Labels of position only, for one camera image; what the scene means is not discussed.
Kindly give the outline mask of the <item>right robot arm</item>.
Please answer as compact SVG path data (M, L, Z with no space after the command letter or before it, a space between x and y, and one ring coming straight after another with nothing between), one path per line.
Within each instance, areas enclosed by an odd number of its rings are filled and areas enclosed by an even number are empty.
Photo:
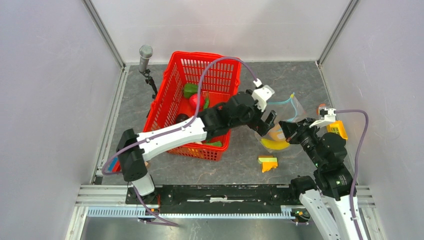
M344 164L346 140L327 132L318 136L320 128L336 121L337 114L352 113L351 109L321 108L320 118L304 118L298 122L279 121L286 142L301 145L313 162L314 178L299 176L289 184L289 199L302 204L325 240L366 240L358 208L356 182Z

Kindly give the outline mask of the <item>yellow orange peach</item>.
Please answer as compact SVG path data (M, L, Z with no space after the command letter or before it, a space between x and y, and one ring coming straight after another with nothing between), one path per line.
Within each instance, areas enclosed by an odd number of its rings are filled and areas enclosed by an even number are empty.
M273 141L276 142L283 142L286 140L283 130L279 124L275 124L275 126L271 128L267 134Z

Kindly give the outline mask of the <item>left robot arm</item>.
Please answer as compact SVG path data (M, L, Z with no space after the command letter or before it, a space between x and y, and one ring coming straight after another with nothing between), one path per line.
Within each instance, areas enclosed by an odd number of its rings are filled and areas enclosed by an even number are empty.
M137 196L145 204L153 203L157 190L146 161L185 144L223 136L240 126L248 126L259 135L265 135L274 127L277 116L271 111L266 120L262 120L267 101L274 93L265 87L238 92L227 102L207 108L178 124L140 134L134 133L133 129L126 130L116 149L124 180L132 183Z

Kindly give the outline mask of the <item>clear zip top bag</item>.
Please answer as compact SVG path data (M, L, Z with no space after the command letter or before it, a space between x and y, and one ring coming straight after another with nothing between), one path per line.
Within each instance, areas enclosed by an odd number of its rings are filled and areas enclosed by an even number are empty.
M303 120L304 118L307 117L307 113L305 112L301 103L296 98L295 92L293 92L287 100L268 102L266 109L267 109L267 111L274 110L277 113L274 124L279 124L279 121L298 122L298 121L301 121L301 120ZM254 135L255 135L255 138L258 140L258 142L260 144L261 144L261 139L272 140L268 136L268 134L266 134L265 136L259 136L255 132ZM283 152L283 151L288 150L289 147L286 148L286 149L283 149L283 150L269 150L265 147L264 148L269 153L278 153L278 152Z

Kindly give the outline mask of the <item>yellow banana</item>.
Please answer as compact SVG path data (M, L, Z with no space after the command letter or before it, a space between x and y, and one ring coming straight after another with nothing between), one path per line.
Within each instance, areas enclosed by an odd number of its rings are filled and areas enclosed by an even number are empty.
M260 140L260 142L265 148L267 148L268 150L272 150L272 151L284 150L284 149L287 149L290 146L290 144L288 142L286 142L285 140L275 141L275 140L262 138Z

